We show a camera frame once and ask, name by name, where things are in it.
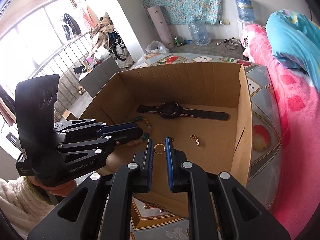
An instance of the pink blanket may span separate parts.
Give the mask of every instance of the pink blanket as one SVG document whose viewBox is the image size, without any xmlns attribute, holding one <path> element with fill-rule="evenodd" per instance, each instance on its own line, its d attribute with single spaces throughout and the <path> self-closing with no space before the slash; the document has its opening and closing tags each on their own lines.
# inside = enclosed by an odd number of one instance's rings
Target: pink blanket
<svg viewBox="0 0 320 240">
<path fill-rule="evenodd" d="M 273 215 L 294 239 L 320 202 L 320 97 L 309 76 L 284 68 L 258 25 L 243 32 L 244 55 L 268 68 L 282 130 L 280 181 Z"/>
</svg>

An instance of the green can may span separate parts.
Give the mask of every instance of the green can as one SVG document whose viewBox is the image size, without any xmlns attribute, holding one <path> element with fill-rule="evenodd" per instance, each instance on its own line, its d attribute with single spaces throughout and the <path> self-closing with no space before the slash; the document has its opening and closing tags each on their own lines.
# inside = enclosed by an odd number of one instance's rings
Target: green can
<svg viewBox="0 0 320 240">
<path fill-rule="evenodd" d="M 177 45 L 177 47 L 181 46 L 180 41 L 177 36 L 174 37 L 174 43 Z"/>
</svg>

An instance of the white cable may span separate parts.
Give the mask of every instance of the white cable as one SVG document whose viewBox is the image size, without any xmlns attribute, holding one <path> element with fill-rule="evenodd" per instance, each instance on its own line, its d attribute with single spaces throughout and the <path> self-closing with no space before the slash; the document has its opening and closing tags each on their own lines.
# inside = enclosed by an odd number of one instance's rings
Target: white cable
<svg viewBox="0 0 320 240">
<path fill-rule="evenodd" d="M 238 41 L 238 40 L 229 39 L 229 38 L 228 38 L 228 27 L 227 27 L 226 25 L 224 25 L 222 22 L 221 22 L 220 24 L 222 24 L 223 26 L 225 26 L 225 28 L 226 28 L 226 33 L 227 33 L 227 38 L 226 38 L 224 41 L 221 41 L 221 42 L 217 43 L 218 46 L 219 46 L 221 43 L 225 42 L 225 41 L 229 41 L 229 42 L 230 42 L 232 45 L 234 45 L 234 46 L 240 46 L 240 45 L 242 45 L 241 42 Z"/>
</svg>

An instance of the black watch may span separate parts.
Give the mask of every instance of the black watch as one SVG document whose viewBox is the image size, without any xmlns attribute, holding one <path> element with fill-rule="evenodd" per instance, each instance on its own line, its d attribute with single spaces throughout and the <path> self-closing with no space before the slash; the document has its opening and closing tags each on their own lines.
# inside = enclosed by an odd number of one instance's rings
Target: black watch
<svg viewBox="0 0 320 240">
<path fill-rule="evenodd" d="M 229 118 L 229 114 L 224 112 L 183 108 L 178 103 L 165 103 L 160 106 L 140 105 L 137 109 L 137 112 L 159 114 L 163 118 L 176 118 L 178 116 L 190 116 L 213 120 L 227 120 Z"/>
</svg>

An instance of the patterned tablecloth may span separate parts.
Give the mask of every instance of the patterned tablecloth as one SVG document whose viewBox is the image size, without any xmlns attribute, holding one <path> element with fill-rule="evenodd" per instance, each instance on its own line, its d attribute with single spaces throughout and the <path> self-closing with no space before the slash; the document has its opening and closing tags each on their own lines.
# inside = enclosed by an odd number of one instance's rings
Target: patterned tablecloth
<svg viewBox="0 0 320 240">
<path fill-rule="evenodd" d="M 226 57 L 190 53 L 149 53 L 132 68 L 191 62 L 243 64 L 252 105 L 253 149 L 247 189 L 266 208 L 272 209 L 280 175 L 281 136 L 276 98 L 268 70 L 263 65 Z M 131 240 L 188 240 L 188 220 L 132 200 Z"/>
</svg>

